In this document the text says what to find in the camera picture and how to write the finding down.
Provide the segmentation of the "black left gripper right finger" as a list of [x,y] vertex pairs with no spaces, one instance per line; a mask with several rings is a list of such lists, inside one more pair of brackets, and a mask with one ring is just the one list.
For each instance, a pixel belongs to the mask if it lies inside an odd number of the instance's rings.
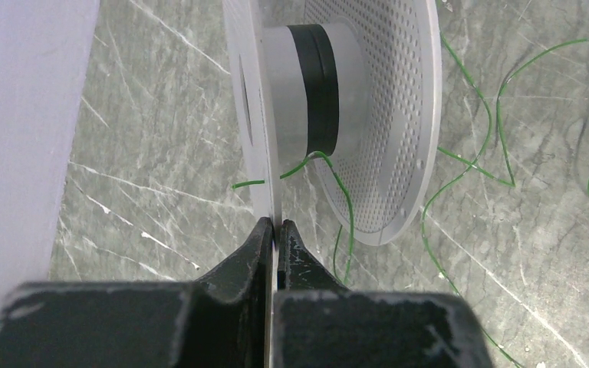
[[307,250],[296,224],[280,233],[275,367],[491,367],[480,323],[460,297],[357,291]]

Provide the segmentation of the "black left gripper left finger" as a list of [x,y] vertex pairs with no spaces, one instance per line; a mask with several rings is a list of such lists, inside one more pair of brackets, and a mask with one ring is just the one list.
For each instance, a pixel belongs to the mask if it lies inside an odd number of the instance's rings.
[[0,306],[0,367],[263,367],[274,227],[193,281],[28,282]]

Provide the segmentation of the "white perforated filament spool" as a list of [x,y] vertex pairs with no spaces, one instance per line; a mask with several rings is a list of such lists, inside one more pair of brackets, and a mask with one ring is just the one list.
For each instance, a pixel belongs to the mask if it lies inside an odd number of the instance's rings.
[[282,222],[281,183],[303,160],[338,221],[371,246],[420,209],[439,138],[442,61],[433,1],[306,1],[265,21],[222,4],[242,155],[256,217]]

